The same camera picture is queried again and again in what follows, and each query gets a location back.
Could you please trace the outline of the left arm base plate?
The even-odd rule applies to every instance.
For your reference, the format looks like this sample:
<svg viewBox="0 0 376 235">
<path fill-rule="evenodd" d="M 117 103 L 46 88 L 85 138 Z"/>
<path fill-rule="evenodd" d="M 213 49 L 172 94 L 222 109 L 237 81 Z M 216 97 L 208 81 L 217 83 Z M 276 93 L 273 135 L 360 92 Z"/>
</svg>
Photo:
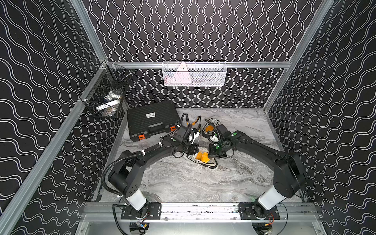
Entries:
<svg viewBox="0 0 376 235">
<path fill-rule="evenodd" d="M 140 210 L 134 209 L 131 205 L 122 209 L 121 219 L 141 220 L 151 219 L 158 220 L 161 218 L 162 205 L 157 202 L 147 202 Z"/>
</svg>

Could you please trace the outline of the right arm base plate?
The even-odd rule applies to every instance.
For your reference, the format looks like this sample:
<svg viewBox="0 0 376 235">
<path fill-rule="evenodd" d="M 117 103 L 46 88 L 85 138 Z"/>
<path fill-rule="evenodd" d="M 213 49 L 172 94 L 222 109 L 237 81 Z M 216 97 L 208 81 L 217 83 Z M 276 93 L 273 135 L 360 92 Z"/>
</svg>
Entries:
<svg viewBox="0 0 376 235">
<path fill-rule="evenodd" d="M 238 213 L 241 220 L 279 220 L 280 214 L 276 206 L 270 210 L 264 209 L 258 203 L 239 203 Z"/>
</svg>

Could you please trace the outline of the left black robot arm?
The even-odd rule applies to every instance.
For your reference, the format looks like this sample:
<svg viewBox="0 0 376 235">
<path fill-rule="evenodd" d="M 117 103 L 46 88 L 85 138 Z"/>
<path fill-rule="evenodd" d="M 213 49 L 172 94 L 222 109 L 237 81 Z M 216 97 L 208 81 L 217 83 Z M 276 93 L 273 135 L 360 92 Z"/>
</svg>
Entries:
<svg viewBox="0 0 376 235">
<path fill-rule="evenodd" d="M 200 131 L 180 126 L 172 134 L 160 138 L 158 144 L 138 152 L 124 151 L 103 172 L 101 183 L 108 192 L 126 199 L 130 206 L 142 210 L 147 199 L 140 190 L 145 170 L 157 161 L 176 153 L 192 155 L 198 153 L 195 142 Z"/>
</svg>

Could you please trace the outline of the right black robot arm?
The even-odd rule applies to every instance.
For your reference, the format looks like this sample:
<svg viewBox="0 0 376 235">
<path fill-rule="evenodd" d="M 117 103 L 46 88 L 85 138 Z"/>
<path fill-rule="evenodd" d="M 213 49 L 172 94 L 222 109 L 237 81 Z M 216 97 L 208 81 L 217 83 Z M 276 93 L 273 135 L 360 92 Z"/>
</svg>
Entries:
<svg viewBox="0 0 376 235">
<path fill-rule="evenodd" d="M 254 157 L 273 170 L 273 184 L 255 200 L 254 210 L 266 212 L 292 198 L 307 182 L 299 154 L 285 153 L 252 139 L 241 131 L 230 132 L 223 124 L 214 128 L 218 143 L 209 145 L 209 156 L 224 158 L 229 150 Z"/>
</svg>

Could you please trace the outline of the black white sneaker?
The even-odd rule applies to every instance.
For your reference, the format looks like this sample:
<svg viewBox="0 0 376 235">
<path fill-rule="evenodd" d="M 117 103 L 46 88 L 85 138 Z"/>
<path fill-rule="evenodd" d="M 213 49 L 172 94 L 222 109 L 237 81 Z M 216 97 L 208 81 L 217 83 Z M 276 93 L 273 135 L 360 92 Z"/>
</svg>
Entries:
<svg viewBox="0 0 376 235">
<path fill-rule="evenodd" d="M 217 160 L 209 157 L 209 151 L 205 147 L 200 147 L 198 149 L 198 153 L 196 153 L 195 155 L 187 155 L 186 158 L 190 162 L 198 166 L 202 166 L 206 169 L 210 169 L 210 170 L 218 169 Z"/>
<path fill-rule="evenodd" d="M 211 118 L 208 118 L 208 120 L 212 124 L 206 122 L 205 125 L 202 127 L 202 132 L 201 132 L 201 136 L 205 140 L 207 140 L 208 132 L 213 131 L 214 126 L 218 126 L 221 124 L 221 121 L 218 117 L 211 117 Z"/>
</svg>

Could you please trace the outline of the yellow insole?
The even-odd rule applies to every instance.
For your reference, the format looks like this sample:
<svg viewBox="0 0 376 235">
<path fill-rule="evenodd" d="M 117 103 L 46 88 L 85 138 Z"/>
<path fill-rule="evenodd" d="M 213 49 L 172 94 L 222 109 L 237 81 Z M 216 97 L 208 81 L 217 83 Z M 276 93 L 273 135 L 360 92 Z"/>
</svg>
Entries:
<svg viewBox="0 0 376 235">
<path fill-rule="evenodd" d="M 208 132 L 214 131 L 214 126 L 212 126 L 211 124 L 207 124 L 207 125 L 204 127 L 204 131 L 205 131 L 205 133 L 208 133 Z"/>
<path fill-rule="evenodd" d="M 195 159 L 199 160 L 203 163 L 208 163 L 210 161 L 209 153 L 208 152 L 198 152 Z"/>
</svg>

